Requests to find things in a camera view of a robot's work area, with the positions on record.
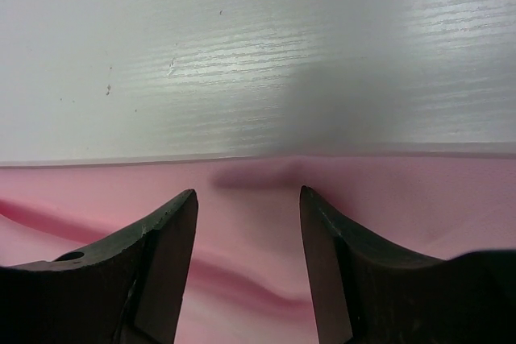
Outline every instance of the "black robotic claw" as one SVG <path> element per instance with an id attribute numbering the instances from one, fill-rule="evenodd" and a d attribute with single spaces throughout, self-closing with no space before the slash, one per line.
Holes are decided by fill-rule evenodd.
<path id="1" fill-rule="evenodd" d="M 0 342 L 172 343 L 197 212 L 185 191 L 53 262 L 0 267 Z"/>
<path id="2" fill-rule="evenodd" d="M 516 251 L 421 255 L 307 187 L 301 223 L 321 344 L 516 342 Z"/>

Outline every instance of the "white wooden surface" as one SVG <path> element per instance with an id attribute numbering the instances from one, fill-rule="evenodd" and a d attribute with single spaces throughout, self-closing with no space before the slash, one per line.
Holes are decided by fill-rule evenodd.
<path id="1" fill-rule="evenodd" d="M 512 152 L 515 21 L 516 0 L 0 0 L 0 164 Z"/>

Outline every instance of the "screw hole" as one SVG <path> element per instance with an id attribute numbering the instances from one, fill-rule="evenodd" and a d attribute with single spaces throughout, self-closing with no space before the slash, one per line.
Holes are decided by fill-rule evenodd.
<path id="1" fill-rule="evenodd" d="M 70 251 L 56 259 L 56 261 L 71 261 L 72 259 L 79 259 L 82 257 L 84 257 L 84 253 L 82 251 Z"/>

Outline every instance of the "pink fabric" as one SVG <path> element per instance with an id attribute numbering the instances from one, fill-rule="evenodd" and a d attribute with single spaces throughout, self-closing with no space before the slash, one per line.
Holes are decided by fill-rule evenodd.
<path id="1" fill-rule="evenodd" d="M 177 342 L 316 343 L 299 226 L 302 184 L 362 225 L 450 258 L 516 247 L 516 161 L 288 158 L 0 170 L 0 264 L 58 255 L 198 192 Z"/>

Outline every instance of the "black plastic part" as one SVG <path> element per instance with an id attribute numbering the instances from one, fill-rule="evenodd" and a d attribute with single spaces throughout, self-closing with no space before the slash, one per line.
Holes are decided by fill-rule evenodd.
<path id="1" fill-rule="evenodd" d="M 173 343 L 197 213 L 188 190 L 56 261 L 0 267 L 0 343 Z"/>
<path id="2" fill-rule="evenodd" d="M 516 251 L 421 255 L 307 187 L 301 221 L 321 344 L 516 342 Z"/>

